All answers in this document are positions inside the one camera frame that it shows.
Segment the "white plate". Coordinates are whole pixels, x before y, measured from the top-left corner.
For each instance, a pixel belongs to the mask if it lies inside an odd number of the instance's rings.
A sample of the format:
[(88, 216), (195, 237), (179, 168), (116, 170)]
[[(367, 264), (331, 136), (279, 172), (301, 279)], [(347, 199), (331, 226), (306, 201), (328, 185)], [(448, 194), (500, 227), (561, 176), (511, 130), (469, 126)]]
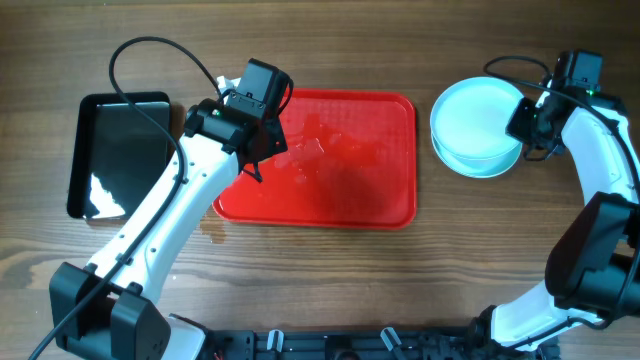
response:
[(465, 159), (500, 157), (520, 145), (506, 126), (523, 94), (510, 83), (474, 77), (455, 83), (436, 100), (431, 133), (446, 151)]
[(500, 176), (509, 171), (518, 161), (522, 146), (518, 145), (504, 155), (486, 159), (468, 159), (446, 150), (434, 135), (431, 142), (438, 158), (454, 172), (478, 179), (487, 179)]

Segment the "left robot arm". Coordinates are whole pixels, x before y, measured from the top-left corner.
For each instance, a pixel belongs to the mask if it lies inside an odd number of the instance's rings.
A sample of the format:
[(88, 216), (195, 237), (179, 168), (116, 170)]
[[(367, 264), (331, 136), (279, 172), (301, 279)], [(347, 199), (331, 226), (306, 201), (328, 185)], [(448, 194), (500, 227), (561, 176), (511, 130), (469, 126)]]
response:
[(286, 151), (279, 116), (293, 80), (249, 60), (219, 99), (192, 106), (170, 165), (120, 232), (84, 268), (49, 284), (56, 345), (83, 359), (206, 359), (208, 329), (157, 309), (164, 283), (212, 202), (243, 173)]

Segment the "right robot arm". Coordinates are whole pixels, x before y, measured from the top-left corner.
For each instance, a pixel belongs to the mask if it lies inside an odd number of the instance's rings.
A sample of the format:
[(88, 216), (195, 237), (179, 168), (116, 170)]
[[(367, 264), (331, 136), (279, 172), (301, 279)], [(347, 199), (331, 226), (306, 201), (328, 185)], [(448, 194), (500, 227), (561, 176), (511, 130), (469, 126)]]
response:
[(551, 251), (543, 281), (518, 299), (486, 308), (465, 339), (448, 336), (467, 358), (548, 359), (558, 335), (577, 326), (602, 331), (639, 314), (639, 159), (621, 99), (602, 93), (603, 58), (562, 52), (536, 84), (541, 97), (519, 102), (506, 126), (533, 150), (569, 151), (585, 206)]

